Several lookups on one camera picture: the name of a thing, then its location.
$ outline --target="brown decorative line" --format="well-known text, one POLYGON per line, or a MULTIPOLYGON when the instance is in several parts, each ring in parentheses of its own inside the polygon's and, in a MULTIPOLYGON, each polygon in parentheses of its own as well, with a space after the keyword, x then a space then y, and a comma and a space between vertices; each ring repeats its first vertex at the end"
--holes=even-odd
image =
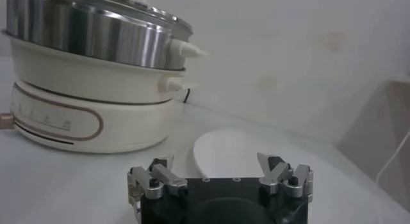
POLYGON ((79 137, 75 137, 75 136, 65 136, 65 135, 61 135, 61 134, 57 134, 57 133, 53 133, 53 132, 49 132, 49 131, 46 131, 46 130, 43 130, 43 129, 36 128, 32 125, 29 125, 29 124, 23 122, 21 119, 14 116, 15 117, 14 120, 17 123, 21 124, 21 126, 27 127, 28 129, 30 129, 32 131, 42 133, 42 134, 45 134, 45 135, 48 135, 48 136, 53 136, 55 138, 66 139, 66 140, 88 141, 88 140, 94 139, 95 137, 100 135, 100 133, 101 133, 103 127, 104 127, 103 118, 101 118, 101 116, 96 111, 94 111, 92 109, 83 108, 83 107, 79 107, 79 106, 71 106, 71 105, 68 105, 68 104, 63 104, 63 103, 59 103, 59 102, 55 102, 55 101, 52 101, 52 100, 47 100, 47 99, 41 98, 39 96, 31 94, 30 92, 27 92, 26 90, 23 90, 19 85, 17 85, 17 83, 14 83, 14 88, 16 90, 18 90, 19 92, 23 93, 24 95, 27 95, 28 97, 32 98, 32 99, 39 100, 39 101, 45 102, 47 104, 51 104, 51 105, 54 105, 54 106, 59 106, 59 107, 67 108, 67 109, 75 109, 75 110, 79 110, 79 111, 85 111, 85 112, 90 113, 93 116, 95 116, 97 118, 98 122, 99 122, 99 127, 98 127, 97 131, 95 133, 93 133, 93 135, 87 136, 87 137, 84 137, 84 138, 79 138, 79 137))
POLYGON ((17 123, 17 122, 14 123, 14 126, 15 126, 16 129, 22 130, 22 131, 24 131, 24 132, 26 132, 26 133, 28 133, 32 136, 35 136, 37 138, 42 138, 42 139, 45 139, 45 140, 54 141, 54 142, 67 144, 67 145, 73 145, 74 144, 73 142, 57 140, 57 139, 54 139, 54 138, 49 138, 47 136, 42 136, 40 134, 34 133, 34 132, 28 130, 27 128, 24 128, 23 126, 19 125, 19 123, 17 123))

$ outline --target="white pot body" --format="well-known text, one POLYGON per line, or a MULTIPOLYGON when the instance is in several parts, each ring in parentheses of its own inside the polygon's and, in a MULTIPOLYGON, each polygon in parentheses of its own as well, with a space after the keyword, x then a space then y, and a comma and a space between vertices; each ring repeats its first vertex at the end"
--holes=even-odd
POLYGON ((151 104, 172 98, 161 82, 184 72, 124 65, 11 38, 17 77, 39 88, 103 102, 151 104))
POLYGON ((116 153, 164 140, 174 102, 120 105, 77 100, 17 81, 12 94, 15 128, 41 144, 64 150, 116 153))

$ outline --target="stainless steel pot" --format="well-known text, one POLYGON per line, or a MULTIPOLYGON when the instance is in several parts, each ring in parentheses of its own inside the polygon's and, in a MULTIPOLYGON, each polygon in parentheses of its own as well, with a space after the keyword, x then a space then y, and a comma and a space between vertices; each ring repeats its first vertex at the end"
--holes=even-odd
POLYGON ((147 68, 184 71, 173 40, 192 27, 133 0, 7 0, 6 32, 60 51, 147 68))

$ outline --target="screw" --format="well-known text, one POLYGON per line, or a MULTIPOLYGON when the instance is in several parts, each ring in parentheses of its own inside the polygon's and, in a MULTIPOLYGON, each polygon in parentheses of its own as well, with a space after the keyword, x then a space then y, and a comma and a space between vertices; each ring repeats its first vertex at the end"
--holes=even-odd
POLYGON ((153 179, 149 180, 149 187, 150 188, 156 188, 159 185, 160 185, 160 182, 157 179, 153 178, 153 179))
POLYGON ((295 176, 292 176, 291 178, 289 178, 288 183, 291 186, 297 186, 299 184, 299 179, 295 176))

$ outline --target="white plate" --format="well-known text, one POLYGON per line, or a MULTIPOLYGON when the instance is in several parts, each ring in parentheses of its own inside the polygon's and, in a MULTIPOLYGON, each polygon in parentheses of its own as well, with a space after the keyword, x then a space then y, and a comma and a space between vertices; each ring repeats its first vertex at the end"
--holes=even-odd
POLYGON ((268 143, 238 130, 208 132, 193 148, 195 163, 204 177, 262 177, 258 152, 278 155, 292 166, 309 161, 308 153, 293 145, 268 143))

